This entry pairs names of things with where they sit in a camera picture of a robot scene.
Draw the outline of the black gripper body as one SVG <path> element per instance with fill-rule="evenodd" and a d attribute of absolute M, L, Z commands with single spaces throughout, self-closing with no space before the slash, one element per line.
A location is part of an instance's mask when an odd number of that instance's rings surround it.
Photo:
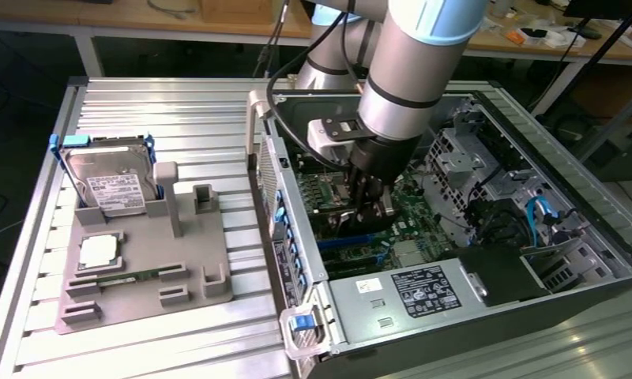
<path fill-rule="evenodd" d="M 403 141 L 382 137 L 355 141 L 348 158 L 354 183 L 374 178 L 383 185 L 394 184 L 410 165 L 420 141 L 422 136 Z"/>

